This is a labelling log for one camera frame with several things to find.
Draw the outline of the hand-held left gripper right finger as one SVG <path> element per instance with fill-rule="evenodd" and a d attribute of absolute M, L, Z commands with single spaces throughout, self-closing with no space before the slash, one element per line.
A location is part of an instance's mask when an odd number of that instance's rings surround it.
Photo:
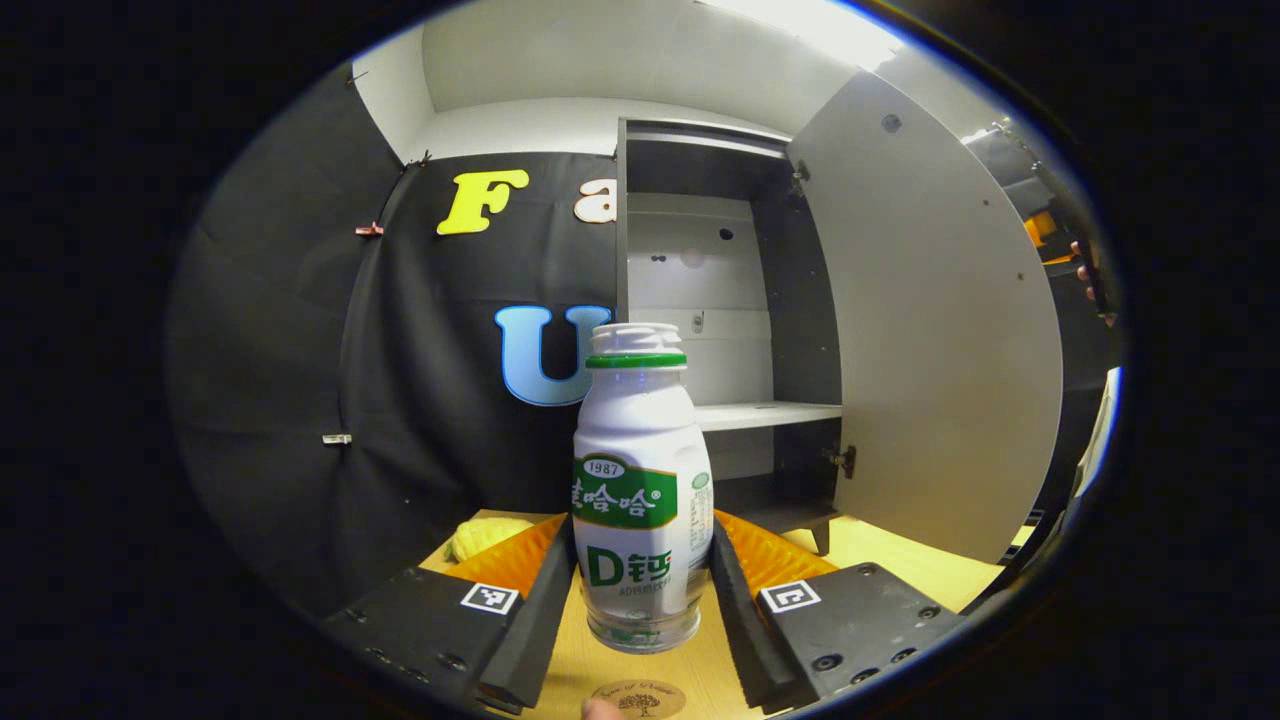
<path fill-rule="evenodd" d="M 879 564 L 836 568 L 722 511 L 710 577 L 745 700 L 769 714 L 881 684 L 964 619 Z"/>

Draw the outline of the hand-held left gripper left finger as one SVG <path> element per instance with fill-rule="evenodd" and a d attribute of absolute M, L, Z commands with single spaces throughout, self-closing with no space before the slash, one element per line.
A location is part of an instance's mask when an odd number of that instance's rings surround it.
<path fill-rule="evenodd" d="M 323 628 L 440 705 L 520 714 L 540 700 L 575 571 L 573 528 L 558 514 L 449 571 L 408 568 Z"/>

